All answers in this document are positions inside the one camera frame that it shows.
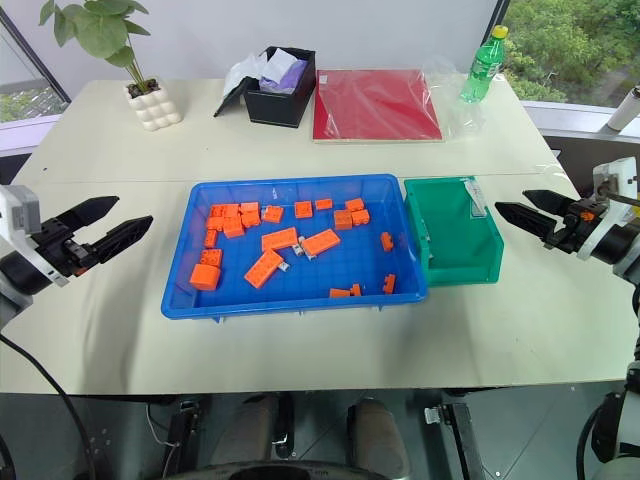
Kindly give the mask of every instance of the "green plastic bin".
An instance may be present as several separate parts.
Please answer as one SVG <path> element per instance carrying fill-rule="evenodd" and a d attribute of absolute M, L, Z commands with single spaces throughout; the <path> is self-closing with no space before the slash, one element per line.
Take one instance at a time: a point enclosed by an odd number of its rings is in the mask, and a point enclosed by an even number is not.
<path fill-rule="evenodd" d="M 504 242 L 489 209 L 472 216 L 465 180 L 448 177 L 405 180 L 405 205 L 422 268 L 430 286 L 495 283 Z"/>

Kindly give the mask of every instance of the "table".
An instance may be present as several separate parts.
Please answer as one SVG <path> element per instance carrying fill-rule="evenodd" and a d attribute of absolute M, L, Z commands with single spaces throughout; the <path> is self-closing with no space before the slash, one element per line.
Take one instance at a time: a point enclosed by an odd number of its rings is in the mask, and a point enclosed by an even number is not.
<path fill-rule="evenodd" d="M 128 120 L 124 102 L 109 93 L 117 90 L 115 84 L 89 85 L 17 179 L 38 194 L 43 218 L 90 196 L 119 195 L 112 212 L 82 231 L 80 241 L 94 241 L 127 218 L 154 216 L 140 243 L 63 290 L 45 289 L 3 330 L 69 393 L 480 387 L 624 376 L 637 337 L 631 285 L 597 260 L 582 262 L 545 250 L 539 240 L 504 222 L 493 207 L 505 242 L 495 285 L 434 288 L 423 303 L 382 311 L 242 316 L 220 325 L 166 319 L 160 301 L 196 181 L 382 171 L 401 178 L 475 173 L 490 205 L 521 199 L 523 189 L 575 195 L 506 83 L 494 85 L 486 100 L 489 116 L 501 110 L 501 122 L 518 132 L 499 155 L 485 138 L 452 144 L 314 145 L 309 112 L 298 131 L 250 124 L 240 109 L 213 120 L 209 114 L 220 82 L 176 86 L 187 93 L 207 89 L 211 108 L 192 105 L 175 130 L 148 134 L 135 119 Z M 95 109 L 107 113 L 92 124 L 88 103 L 94 102 Z M 106 142 L 116 118 L 124 123 L 122 134 L 119 141 Z M 99 128 L 91 128 L 96 123 Z M 496 135 L 501 131 L 499 125 L 487 124 L 487 129 Z M 73 132 L 75 141 L 69 136 Z M 272 136 L 280 147 L 269 140 Z M 234 142 L 233 162 L 205 161 L 225 157 Z M 143 154 L 145 144 L 148 155 Z M 91 145 L 95 156 L 89 156 Z M 266 150 L 263 156 L 257 145 Z M 174 159 L 180 149 L 182 155 Z M 122 158 L 128 150 L 137 152 L 136 162 Z M 383 161 L 390 152 L 393 161 Z M 349 162 L 339 162 L 341 155 Z M 51 392 L 25 361 L 4 348 L 0 390 Z"/>

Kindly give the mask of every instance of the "red folder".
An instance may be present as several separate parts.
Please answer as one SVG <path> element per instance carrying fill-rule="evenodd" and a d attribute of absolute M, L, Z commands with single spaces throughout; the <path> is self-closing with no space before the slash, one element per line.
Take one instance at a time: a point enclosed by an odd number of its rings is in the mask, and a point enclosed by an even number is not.
<path fill-rule="evenodd" d="M 420 70 L 318 70 L 314 140 L 442 140 Z"/>

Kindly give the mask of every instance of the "orange lego brick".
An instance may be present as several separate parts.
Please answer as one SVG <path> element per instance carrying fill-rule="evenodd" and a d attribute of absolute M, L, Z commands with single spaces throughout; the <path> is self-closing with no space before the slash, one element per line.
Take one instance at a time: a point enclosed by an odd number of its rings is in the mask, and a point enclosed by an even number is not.
<path fill-rule="evenodd" d="M 349 290 L 341 290 L 339 288 L 332 288 L 329 290 L 330 298 L 340 298 L 340 297 L 349 297 L 351 296 L 351 292 Z"/>
<path fill-rule="evenodd" d="M 207 234 L 204 237 L 204 246 L 207 248 L 215 247 L 217 239 L 218 239 L 217 230 L 207 230 Z"/>
<path fill-rule="evenodd" d="M 316 210 L 329 210 L 330 208 L 333 208 L 333 200 L 330 198 L 316 200 Z"/>
<path fill-rule="evenodd" d="M 393 238 L 389 232 L 382 232 L 380 234 L 380 241 L 382 242 L 382 248 L 385 252 L 390 252 L 393 249 Z"/>
<path fill-rule="evenodd" d="M 298 232 L 296 227 L 285 228 L 278 232 L 262 236 L 262 251 L 277 250 L 279 248 L 292 247 L 298 244 Z"/>
<path fill-rule="evenodd" d="M 224 234 L 227 238 L 239 237 L 244 235 L 244 228 L 242 227 L 242 220 L 240 215 L 236 215 L 233 218 L 224 219 Z"/>
<path fill-rule="evenodd" d="M 198 290 L 215 290 L 220 280 L 220 269 L 213 265 L 197 263 L 191 272 L 189 283 Z"/>
<path fill-rule="evenodd" d="M 384 277 L 384 287 L 382 287 L 382 291 L 387 295 L 391 295 L 393 293 L 393 289 L 396 286 L 396 276 L 393 273 L 390 273 L 386 277 Z"/>
<path fill-rule="evenodd" d="M 296 212 L 296 218 L 311 218 L 313 217 L 313 206 L 311 202 L 296 202 L 294 204 Z"/>
<path fill-rule="evenodd" d="M 336 210 L 333 212 L 333 220 L 336 230 L 350 230 L 353 226 L 353 219 L 349 210 Z"/>
<path fill-rule="evenodd" d="M 212 267 L 219 267 L 222 263 L 222 250 L 219 248 L 203 250 L 200 254 L 200 263 L 203 265 L 211 265 Z"/>
<path fill-rule="evenodd" d="M 264 216 L 262 217 L 262 219 L 265 222 L 280 223 L 283 215 L 284 215 L 284 208 L 269 205 L 267 207 L 267 210 L 264 212 Z"/>
<path fill-rule="evenodd" d="M 304 248 L 310 255 L 318 255 L 340 243 L 340 237 L 330 228 L 320 232 L 302 242 Z"/>
<path fill-rule="evenodd" d="M 224 217 L 224 205 L 212 205 L 209 209 L 210 217 Z"/>
<path fill-rule="evenodd" d="M 364 202 L 361 198 L 354 198 L 353 200 L 347 200 L 345 207 L 347 207 L 347 210 L 350 212 L 357 212 L 358 210 L 364 209 Z"/>
<path fill-rule="evenodd" d="M 226 203 L 224 205 L 225 218 L 237 217 L 239 213 L 239 205 L 237 203 Z"/>
<path fill-rule="evenodd" d="M 273 250 L 267 250 L 245 274 L 244 279 L 255 288 L 260 288 L 278 269 L 284 259 Z"/>
<path fill-rule="evenodd" d="M 258 202 L 246 202 L 240 204 L 240 213 L 260 212 Z"/>
<path fill-rule="evenodd" d="M 257 227 L 260 225 L 260 212 L 247 212 L 242 214 L 242 225 L 245 228 Z"/>
<path fill-rule="evenodd" d="M 357 212 L 351 212 L 351 219 L 353 220 L 353 225 L 366 225 L 371 220 L 369 216 L 369 210 L 366 208 L 364 210 L 358 210 Z"/>
<path fill-rule="evenodd" d="M 221 232 L 223 225 L 224 225 L 223 217 L 207 218 L 207 230 L 218 230 L 219 232 Z"/>

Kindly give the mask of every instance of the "label on bin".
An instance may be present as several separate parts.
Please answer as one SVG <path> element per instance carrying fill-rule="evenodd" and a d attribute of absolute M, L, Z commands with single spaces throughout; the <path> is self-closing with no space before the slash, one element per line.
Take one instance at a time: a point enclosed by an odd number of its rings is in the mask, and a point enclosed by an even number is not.
<path fill-rule="evenodd" d="M 474 218 L 484 218 L 487 216 L 487 202 L 484 199 L 484 195 L 482 195 L 482 190 L 480 190 L 480 185 L 476 180 L 472 180 L 467 178 L 464 181 L 464 188 L 467 190 L 467 193 L 471 196 L 472 205 L 471 205 L 471 216 Z"/>

